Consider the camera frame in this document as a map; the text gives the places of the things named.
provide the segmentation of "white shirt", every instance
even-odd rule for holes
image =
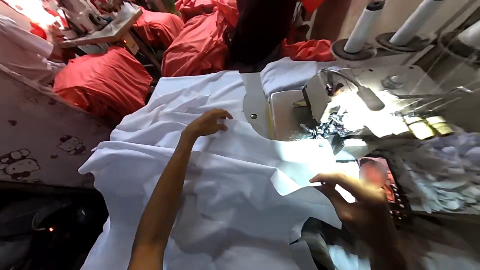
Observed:
[[[0,64],[30,80],[48,83],[65,64],[48,61],[53,44],[0,15]]]

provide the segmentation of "light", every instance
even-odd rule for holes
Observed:
[[[41,0],[3,0],[18,13],[27,16],[34,23],[46,29],[48,25],[56,22],[56,18],[48,13]]]

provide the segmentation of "person's left hand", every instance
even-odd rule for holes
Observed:
[[[228,128],[224,124],[219,124],[219,119],[233,119],[230,113],[223,109],[213,109],[206,111],[199,118],[191,122],[185,130],[183,135],[192,136],[198,138],[200,136],[207,136],[217,133],[220,130],[226,131]]]

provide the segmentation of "cloth bundle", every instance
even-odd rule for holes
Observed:
[[[187,23],[195,16],[210,14],[217,7],[233,27],[237,26],[239,11],[236,0],[178,0],[175,8],[180,12],[183,22]]]
[[[145,105],[152,77],[126,49],[69,61],[55,76],[53,90],[65,100],[114,123]]]
[[[399,183],[425,211],[480,214],[480,134],[458,133],[392,152],[406,169]]]
[[[330,41],[326,39],[311,39],[291,45],[287,44],[287,40],[284,39],[281,56],[288,56],[294,61],[329,62],[335,60],[332,52],[330,52]]]
[[[163,54],[162,75],[194,76],[222,71],[228,55],[223,34],[228,26],[219,10],[190,19]]]
[[[135,31],[150,46],[168,48],[183,27],[181,18],[168,12],[152,12],[141,8],[143,14],[133,25]]]

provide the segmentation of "industrial sewing machine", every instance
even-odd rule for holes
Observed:
[[[415,138],[408,119],[438,116],[439,109],[473,92],[463,86],[445,92],[417,66],[330,68],[302,90],[268,100],[275,139],[323,137],[338,152],[348,138]]]

